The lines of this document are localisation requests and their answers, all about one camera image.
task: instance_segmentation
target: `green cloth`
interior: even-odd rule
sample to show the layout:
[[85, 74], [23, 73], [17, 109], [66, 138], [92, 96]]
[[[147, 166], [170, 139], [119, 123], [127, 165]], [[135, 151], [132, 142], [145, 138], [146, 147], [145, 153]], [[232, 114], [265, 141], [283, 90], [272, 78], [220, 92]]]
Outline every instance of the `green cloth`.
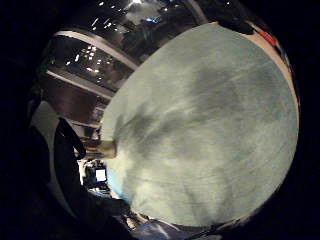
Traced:
[[259, 208], [282, 183], [298, 135], [296, 108], [277, 65], [216, 24], [171, 40], [107, 107], [115, 139], [109, 187], [138, 212], [207, 226]]

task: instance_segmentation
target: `monitor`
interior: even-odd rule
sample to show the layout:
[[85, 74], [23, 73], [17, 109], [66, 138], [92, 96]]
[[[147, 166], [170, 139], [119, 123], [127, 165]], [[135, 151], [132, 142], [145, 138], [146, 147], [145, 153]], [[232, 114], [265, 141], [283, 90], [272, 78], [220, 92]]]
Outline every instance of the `monitor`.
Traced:
[[105, 168], [96, 169], [96, 178], [98, 182], [104, 182], [107, 180], [107, 174]]

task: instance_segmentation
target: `fisheye lens view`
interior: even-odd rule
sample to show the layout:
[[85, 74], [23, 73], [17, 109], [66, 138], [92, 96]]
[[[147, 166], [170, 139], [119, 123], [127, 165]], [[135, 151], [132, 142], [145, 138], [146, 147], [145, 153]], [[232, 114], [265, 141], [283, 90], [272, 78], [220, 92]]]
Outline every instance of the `fisheye lens view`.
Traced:
[[287, 181], [303, 108], [273, 31], [238, 0], [72, 9], [28, 92], [26, 171], [36, 208], [55, 212], [34, 225], [44, 236], [66, 223], [43, 239], [227, 240], [254, 228]]

